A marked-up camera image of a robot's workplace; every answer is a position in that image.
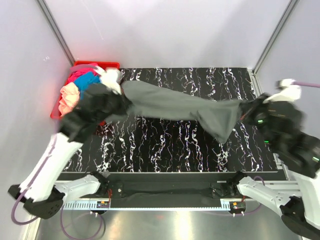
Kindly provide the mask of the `grey t shirt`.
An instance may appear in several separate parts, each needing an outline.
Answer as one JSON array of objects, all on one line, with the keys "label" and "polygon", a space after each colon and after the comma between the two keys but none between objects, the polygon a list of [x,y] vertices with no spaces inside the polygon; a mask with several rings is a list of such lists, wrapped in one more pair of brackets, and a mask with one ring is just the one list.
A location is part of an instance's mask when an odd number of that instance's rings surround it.
[{"label": "grey t shirt", "polygon": [[224,144],[240,119],[241,100],[213,101],[143,81],[125,81],[124,95],[132,102],[129,112],[146,118],[197,121]]}]

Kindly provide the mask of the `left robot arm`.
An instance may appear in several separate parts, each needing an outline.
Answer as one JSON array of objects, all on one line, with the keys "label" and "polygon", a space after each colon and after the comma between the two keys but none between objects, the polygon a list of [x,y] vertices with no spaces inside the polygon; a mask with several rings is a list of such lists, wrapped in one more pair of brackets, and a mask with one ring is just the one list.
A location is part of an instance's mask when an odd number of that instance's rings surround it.
[{"label": "left robot arm", "polygon": [[53,217],[68,201],[87,195],[103,198],[108,193],[108,172],[94,171],[68,183],[57,179],[70,158],[93,134],[97,125],[112,114],[125,113],[126,105],[118,83],[92,84],[73,110],[60,120],[57,133],[29,176],[12,185],[8,193],[35,218]]}]

